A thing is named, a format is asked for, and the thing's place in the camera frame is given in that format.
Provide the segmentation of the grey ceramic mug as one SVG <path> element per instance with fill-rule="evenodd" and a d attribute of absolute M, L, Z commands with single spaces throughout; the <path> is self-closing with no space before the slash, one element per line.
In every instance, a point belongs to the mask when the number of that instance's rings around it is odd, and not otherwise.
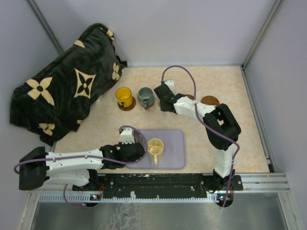
<path fill-rule="evenodd" d="M 138 102 L 143 104 L 146 110 L 147 106 L 154 102 L 154 94 L 152 89 L 148 87 L 141 88 L 138 92 Z"/>

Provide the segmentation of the cream yellow mug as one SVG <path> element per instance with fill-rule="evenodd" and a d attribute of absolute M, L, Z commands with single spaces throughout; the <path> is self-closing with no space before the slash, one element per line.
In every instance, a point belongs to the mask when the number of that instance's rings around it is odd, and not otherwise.
<path fill-rule="evenodd" d="M 148 141 L 148 153 L 149 157 L 154 162 L 155 166 L 159 164 L 159 161 L 164 156 L 165 146 L 162 140 L 158 138 L 153 138 Z"/>

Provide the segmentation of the yellow glass mug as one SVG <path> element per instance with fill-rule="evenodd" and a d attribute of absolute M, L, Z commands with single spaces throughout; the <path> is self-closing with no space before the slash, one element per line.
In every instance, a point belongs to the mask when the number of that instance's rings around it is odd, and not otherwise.
<path fill-rule="evenodd" d="M 121 108 L 127 108 L 132 105 L 132 92 L 127 87 L 121 87 L 116 91 L 116 98 Z"/>

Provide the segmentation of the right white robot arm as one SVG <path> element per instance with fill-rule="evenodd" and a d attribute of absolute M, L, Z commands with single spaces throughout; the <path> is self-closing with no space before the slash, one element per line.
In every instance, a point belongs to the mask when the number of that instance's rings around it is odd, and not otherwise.
<path fill-rule="evenodd" d="M 166 82 L 154 89 L 163 112 L 171 112 L 194 118 L 205 126 L 208 140 L 216 150 L 216 165 L 213 170 L 214 184 L 224 190 L 231 184 L 234 175 L 234 159 L 240 150 L 238 136 L 241 128 L 226 104 L 219 106 L 200 103 L 188 96 L 174 94 Z"/>

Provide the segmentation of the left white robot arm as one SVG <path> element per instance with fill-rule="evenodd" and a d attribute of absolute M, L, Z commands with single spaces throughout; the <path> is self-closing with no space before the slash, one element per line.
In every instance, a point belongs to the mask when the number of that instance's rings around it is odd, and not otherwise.
<path fill-rule="evenodd" d="M 96 189 L 98 170 L 115 170 L 140 162 L 147 153 L 143 133 L 131 126 L 119 129 L 121 141 L 98 149 L 56 153 L 37 147 L 20 159 L 14 171 L 19 175 L 19 190 L 31 191 L 45 184 L 67 184 Z"/>

